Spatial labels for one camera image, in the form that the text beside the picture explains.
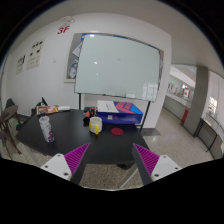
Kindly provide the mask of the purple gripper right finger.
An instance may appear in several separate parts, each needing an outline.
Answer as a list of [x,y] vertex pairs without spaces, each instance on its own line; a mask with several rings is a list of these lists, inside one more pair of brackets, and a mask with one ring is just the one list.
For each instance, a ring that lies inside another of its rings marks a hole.
[[132,155],[144,185],[181,170],[181,167],[168,155],[159,156],[138,144],[133,145]]

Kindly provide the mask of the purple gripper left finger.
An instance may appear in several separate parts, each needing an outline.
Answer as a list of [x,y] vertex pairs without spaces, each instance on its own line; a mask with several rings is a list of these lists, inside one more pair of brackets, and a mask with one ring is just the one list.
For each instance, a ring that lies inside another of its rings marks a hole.
[[90,144],[84,144],[65,155],[57,153],[41,166],[41,169],[65,180],[79,184],[87,163],[86,154]]

